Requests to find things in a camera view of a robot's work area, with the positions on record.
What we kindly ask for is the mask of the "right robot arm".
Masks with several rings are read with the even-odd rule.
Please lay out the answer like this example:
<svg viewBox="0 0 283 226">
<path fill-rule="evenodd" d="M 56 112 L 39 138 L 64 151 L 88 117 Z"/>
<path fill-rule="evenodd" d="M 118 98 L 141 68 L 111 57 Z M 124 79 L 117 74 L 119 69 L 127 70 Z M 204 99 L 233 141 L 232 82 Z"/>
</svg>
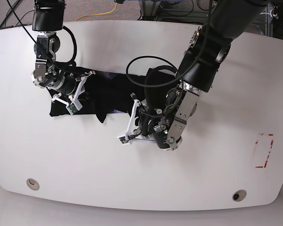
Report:
<svg viewBox="0 0 283 226">
<path fill-rule="evenodd" d="M 34 85 L 53 90 L 52 102 L 65 105 L 70 114 L 82 109 L 79 96 L 85 92 L 84 84 L 95 71 L 76 66 L 77 44 L 73 33 L 63 25 L 65 2 L 63 0 L 36 0 L 32 30 L 38 32 L 34 45 L 36 54 L 35 70 L 32 73 Z M 73 56 L 64 63 L 56 61 L 60 48 L 57 31 L 67 31 L 73 42 Z"/>
</svg>

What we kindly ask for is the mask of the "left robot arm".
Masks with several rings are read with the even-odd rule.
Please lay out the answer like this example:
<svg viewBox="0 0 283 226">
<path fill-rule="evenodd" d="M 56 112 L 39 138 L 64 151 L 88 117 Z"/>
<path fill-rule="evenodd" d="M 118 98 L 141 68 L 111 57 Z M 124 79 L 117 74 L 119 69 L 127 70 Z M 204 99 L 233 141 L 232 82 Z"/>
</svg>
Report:
<svg viewBox="0 0 283 226">
<path fill-rule="evenodd" d="M 201 92 L 208 92 L 234 39 L 267 7 L 267 0 L 220 0 L 193 35 L 179 67 L 170 62 L 147 73 L 139 129 L 160 149 L 177 149 Z"/>
</svg>

